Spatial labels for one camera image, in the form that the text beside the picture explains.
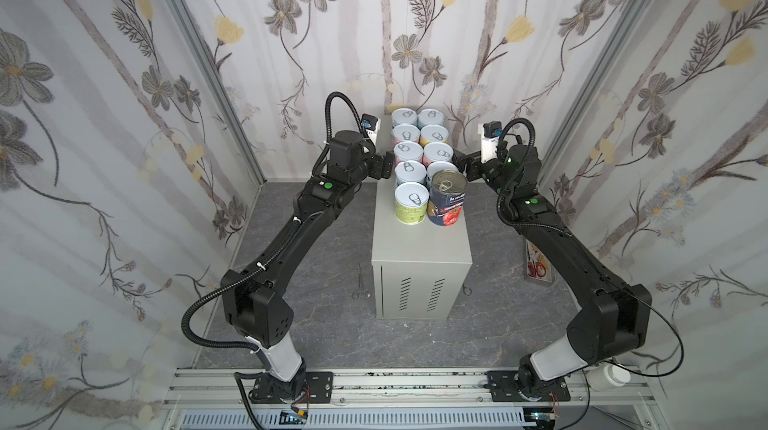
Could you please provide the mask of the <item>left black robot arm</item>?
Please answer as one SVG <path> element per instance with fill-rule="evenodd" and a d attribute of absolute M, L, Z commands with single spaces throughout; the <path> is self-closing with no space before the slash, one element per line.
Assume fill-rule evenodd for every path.
<path fill-rule="evenodd" d="M 326 141 L 309 180 L 293 199 L 293 212 L 272 242 L 241 270 L 225 273 L 217 289 L 192 303 L 180 321 L 182 334 L 193 344 L 213 349 L 245 349 L 262 363 L 260 373 L 233 375 L 253 428 L 260 428 L 245 381 L 252 380 L 269 400 L 295 404 L 308 400 L 306 361 L 290 335 L 294 312 L 284 294 L 295 271 L 320 235 L 353 201 L 367 179 L 387 179 L 394 167 L 391 152 L 376 151 L 378 120 L 360 114 L 344 93 L 330 93 L 324 104 Z M 192 317 L 220 299 L 226 322 L 237 340 L 211 340 L 191 327 Z"/>

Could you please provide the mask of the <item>grey metal cabinet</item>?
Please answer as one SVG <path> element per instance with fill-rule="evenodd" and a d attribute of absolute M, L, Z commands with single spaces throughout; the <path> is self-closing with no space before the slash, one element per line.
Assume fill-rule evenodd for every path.
<path fill-rule="evenodd" d="M 380 320 L 445 320 L 472 266 L 465 216 L 442 227 L 395 215 L 394 177 L 377 183 L 371 265 Z"/>

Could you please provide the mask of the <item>yellow label can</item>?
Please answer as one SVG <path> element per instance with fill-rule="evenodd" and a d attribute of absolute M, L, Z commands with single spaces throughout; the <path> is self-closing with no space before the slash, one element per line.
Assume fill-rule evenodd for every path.
<path fill-rule="evenodd" d="M 419 143 L 426 147 L 430 143 L 447 143 L 450 132 L 442 125 L 426 125 L 420 130 Z"/>

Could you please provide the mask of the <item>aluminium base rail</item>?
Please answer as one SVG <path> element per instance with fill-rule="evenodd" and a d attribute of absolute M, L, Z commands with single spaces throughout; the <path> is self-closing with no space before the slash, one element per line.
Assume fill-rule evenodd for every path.
<path fill-rule="evenodd" d="M 237 385 L 254 359 L 201 352 L 174 374 L 167 429 L 665 429 L 652 386 L 640 378 L 599 391 L 576 373 L 537 401 L 512 373 L 520 356 L 561 334 L 560 323 L 305 319 L 291 331 L 308 366 L 309 414 L 299 417 L 258 383 Z"/>

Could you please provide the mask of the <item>white plastic bottle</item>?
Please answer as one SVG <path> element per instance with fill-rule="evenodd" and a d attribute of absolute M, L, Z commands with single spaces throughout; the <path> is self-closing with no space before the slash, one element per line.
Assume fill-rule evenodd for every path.
<path fill-rule="evenodd" d="M 586 373 L 586 380 L 592 390 L 598 392 L 621 388 L 631 381 L 631 374 L 616 365 L 604 364 Z"/>

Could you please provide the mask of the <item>dark tin can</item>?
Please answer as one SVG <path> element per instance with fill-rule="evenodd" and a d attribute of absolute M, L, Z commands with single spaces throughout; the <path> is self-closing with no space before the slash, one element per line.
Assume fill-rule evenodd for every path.
<path fill-rule="evenodd" d="M 468 181 L 457 170 L 442 170 L 431 179 L 430 197 L 427 205 L 429 220 L 442 227 L 455 224 L 465 200 Z"/>

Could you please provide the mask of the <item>teal coconut can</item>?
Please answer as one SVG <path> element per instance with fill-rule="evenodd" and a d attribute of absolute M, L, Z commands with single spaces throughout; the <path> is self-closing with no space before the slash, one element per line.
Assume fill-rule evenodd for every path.
<path fill-rule="evenodd" d="M 423 128 L 429 125 L 443 126 L 444 123 L 445 123 L 445 115 L 440 110 L 437 110 L 434 108 L 422 109 L 419 112 L 417 117 L 417 126 L 419 128 Z"/>
<path fill-rule="evenodd" d="M 410 108 L 398 108 L 391 113 L 391 121 L 392 127 L 397 127 L 399 125 L 416 126 L 418 122 L 418 114 Z"/>

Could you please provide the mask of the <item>green label can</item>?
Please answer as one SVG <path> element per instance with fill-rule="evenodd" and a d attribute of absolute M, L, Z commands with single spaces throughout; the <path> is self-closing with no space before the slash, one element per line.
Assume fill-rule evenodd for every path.
<path fill-rule="evenodd" d="M 395 216 L 405 225 L 417 225 L 426 217 L 429 201 L 427 188 L 416 182 L 407 182 L 395 189 Z"/>

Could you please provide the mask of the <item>pink can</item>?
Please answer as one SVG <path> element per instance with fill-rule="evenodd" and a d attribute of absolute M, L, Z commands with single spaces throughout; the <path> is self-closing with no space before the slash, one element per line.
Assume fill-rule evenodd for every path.
<path fill-rule="evenodd" d="M 444 142 L 430 142 L 423 147 L 422 164 L 429 167 L 433 163 L 452 162 L 453 148 Z"/>
<path fill-rule="evenodd" d="M 404 161 L 420 162 L 423 158 L 423 147 L 413 141 L 402 141 L 394 145 L 395 165 Z"/>
<path fill-rule="evenodd" d="M 421 131 L 418 127 L 411 124 L 400 124 L 391 131 L 392 142 L 398 145 L 403 142 L 419 143 Z"/>

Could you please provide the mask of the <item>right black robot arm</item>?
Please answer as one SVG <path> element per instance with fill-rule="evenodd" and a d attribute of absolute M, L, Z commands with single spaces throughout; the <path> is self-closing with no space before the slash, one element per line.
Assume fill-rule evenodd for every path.
<path fill-rule="evenodd" d="M 480 134 L 480 150 L 459 154 L 454 164 L 468 180 L 481 179 L 494 191 L 501 222 L 541 251 L 580 307 L 563 337 L 519 362 L 517 390 L 536 401 L 563 388 L 565 376 L 642 347 L 652 298 L 646 287 L 628 285 L 603 265 L 538 191 L 541 161 L 530 120 L 491 121 Z"/>

